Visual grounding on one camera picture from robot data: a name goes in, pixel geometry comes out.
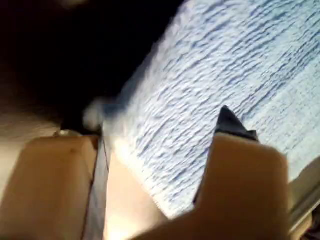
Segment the dark pointed object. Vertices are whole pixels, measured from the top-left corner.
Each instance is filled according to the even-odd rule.
[[[221,108],[214,134],[217,133],[230,134],[258,141],[257,132],[255,130],[248,131],[227,106]]]

